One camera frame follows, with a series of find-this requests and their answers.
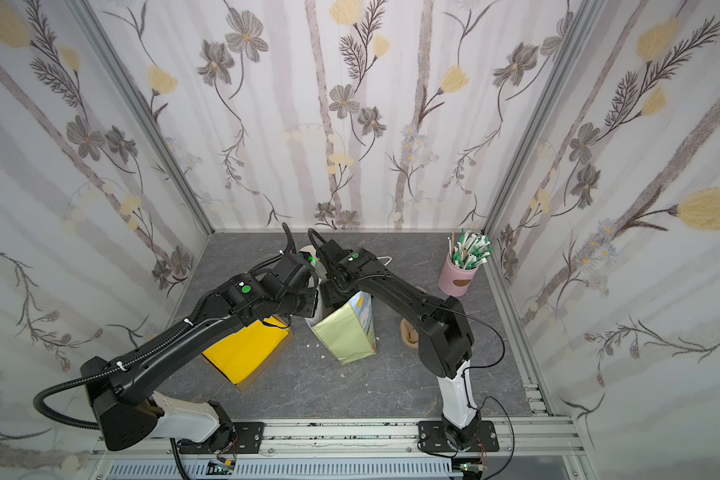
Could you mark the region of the green white paper bag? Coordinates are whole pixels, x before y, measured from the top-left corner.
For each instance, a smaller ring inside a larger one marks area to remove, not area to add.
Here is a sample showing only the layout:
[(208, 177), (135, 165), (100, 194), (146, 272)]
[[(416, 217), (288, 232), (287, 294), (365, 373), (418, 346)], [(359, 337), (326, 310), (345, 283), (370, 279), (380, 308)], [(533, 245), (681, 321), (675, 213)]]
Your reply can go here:
[(329, 281), (327, 270), (320, 261), (313, 267), (318, 275), (318, 306), (315, 315), (306, 318), (312, 332), (342, 365), (375, 355), (372, 296), (359, 291), (341, 308), (327, 309), (320, 299), (320, 283)]

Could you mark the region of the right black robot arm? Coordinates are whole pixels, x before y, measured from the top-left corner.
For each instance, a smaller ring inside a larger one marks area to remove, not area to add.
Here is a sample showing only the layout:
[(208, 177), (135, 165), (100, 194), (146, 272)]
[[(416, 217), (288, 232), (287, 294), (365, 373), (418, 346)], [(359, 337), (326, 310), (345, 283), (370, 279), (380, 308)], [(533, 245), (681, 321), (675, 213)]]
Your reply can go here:
[(418, 355), (438, 379), (444, 435), (454, 450), (465, 450), (477, 437), (481, 409), (471, 383), (474, 335), (459, 299), (436, 297), (390, 271), (365, 248), (345, 249), (314, 229), (307, 232), (326, 270), (324, 299), (371, 295), (407, 320), (418, 333)]

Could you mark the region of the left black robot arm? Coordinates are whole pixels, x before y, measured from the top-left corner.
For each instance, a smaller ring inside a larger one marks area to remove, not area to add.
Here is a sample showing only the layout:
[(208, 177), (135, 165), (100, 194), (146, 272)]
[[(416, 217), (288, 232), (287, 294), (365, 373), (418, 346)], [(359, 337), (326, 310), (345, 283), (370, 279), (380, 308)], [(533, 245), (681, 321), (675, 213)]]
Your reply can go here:
[[(239, 330), (271, 317), (313, 314), (318, 277), (311, 256), (292, 238), (278, 255), (235, 275), (203, 294), (189, 315), (131, 352), (106, 361), (95, 357), (79, 378), (48, 387), (33, 399), (38, 413), (55, 422), (98, 431), (110, 451), (122, 451), (148, 438), (167, 437), (173, 454), (217, 454), (239, 435), (216, 401), (172, 400), (159, 386), (181, 367)], [(94, 420), (63, 414), (48, 397), (82, 387)]]

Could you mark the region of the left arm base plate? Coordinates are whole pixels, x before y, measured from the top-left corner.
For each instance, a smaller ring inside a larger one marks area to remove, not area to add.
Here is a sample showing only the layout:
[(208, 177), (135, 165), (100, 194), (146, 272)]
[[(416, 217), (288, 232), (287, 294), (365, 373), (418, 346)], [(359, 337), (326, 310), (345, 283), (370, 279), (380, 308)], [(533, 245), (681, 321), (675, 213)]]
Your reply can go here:
[(258, 454), (263, 440), (263, 422), (223, 422), (206, 440), (177, 441), (181, 454)]

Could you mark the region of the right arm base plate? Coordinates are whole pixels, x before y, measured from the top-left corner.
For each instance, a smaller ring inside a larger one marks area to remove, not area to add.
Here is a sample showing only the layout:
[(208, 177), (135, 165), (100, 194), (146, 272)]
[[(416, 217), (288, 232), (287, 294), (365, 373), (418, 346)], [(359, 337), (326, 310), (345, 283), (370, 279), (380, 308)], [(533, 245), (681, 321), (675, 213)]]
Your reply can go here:
[(465, 431), (444, 420), (423, 420), (417, 423), (418, 445), (425, 453), (455, 455), (457, 452), (494, 453), (500, 450), (494, 424), (480, 421)]

